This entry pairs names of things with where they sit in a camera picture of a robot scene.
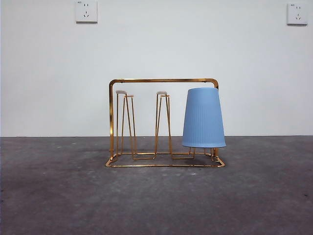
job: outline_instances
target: ribbed cup surface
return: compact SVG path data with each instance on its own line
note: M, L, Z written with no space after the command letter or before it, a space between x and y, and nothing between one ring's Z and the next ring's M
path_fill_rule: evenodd
M182 145L226 146L218 89L205 87L188 91Z

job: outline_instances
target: gold metal rack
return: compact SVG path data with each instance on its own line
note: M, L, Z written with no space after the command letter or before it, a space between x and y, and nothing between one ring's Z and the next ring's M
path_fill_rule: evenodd
M188 166L188 167L223 167L225 163L218 156L218 148L210 148L210 152L206 152L206 149L203 152L196 152L195 148L193 148L193 153L191 153L191 148L189 148L189 152L173 152L172 150L172 140L171 140L171 128L170 128L170 96L166 92L158 92L156 94L156 132L155 132L155 147L154 152L138 152L137 151L137 143L136 143L136 134L135 134L135 119L134 119L134 102L133 95L127 94L125 91L118 90L116 91L116 149L114 149L114 121L113 121L113 85L115 83L159 83L159 82L210 82L213 83L215 88L219 88L219 84L217 80L213 78L171 78L171 79L115 79L112 80L109 84L109 103L110 103L110 158L106 162L107 167L143 167L143 166ZM123 101L123 117L122 117L122 146L121 151L119 152L119 140L118 140L118 101L119 95L124 95ZM132 121L133 121L133 134L131 131L131 118L128 106L128 99L131 98L132 103ZM160 118L160 110L161 110L161 102L162 98L165 98L166 101L166 112L167 112L167 122L168 122L168 132L169 132L169 152L158 152L157 144L158 144L158 130L159 130L159 118ZM127 110L128 117L128 126L130 133L130 143L131 143L131 153L123 152L123 144L124 144L124 114L125 114L125 104ZM134 161L136 160L151 160L153 161L157 155L170 155L173 160L187 160L194 159L196 155L205 155L209 156L211 161L214 161L215 164L132 164L132 165L121 165L121 164L113 164L118 161L119 157L122 155L131 155ZM138 158L138 155L153 155L153 157L146 158ZM174 155L187 155L188 157L174 157Z

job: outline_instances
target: white outlet cover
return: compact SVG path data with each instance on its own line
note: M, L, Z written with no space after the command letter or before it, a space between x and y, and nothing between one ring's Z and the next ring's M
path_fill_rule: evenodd
M298 2L287 5L287 24L308 24L308 10L305 3Z
M75 3L76 22L77 23L97 23L98 22L98 4L94 0L79 1Z

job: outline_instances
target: wall outlet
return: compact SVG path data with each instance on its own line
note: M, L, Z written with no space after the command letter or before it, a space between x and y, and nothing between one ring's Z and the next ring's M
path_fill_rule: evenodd
M308 24L308 12L305 3L289 3L287 6L287 24Z
M76 22L97 23L98 4L94 0L76 1Z

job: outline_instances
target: gray floor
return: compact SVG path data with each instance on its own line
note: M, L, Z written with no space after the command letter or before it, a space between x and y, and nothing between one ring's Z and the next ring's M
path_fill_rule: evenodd
M2 138L1 232L312 235L313 137L226 142L224 168L107 168L108 138Z

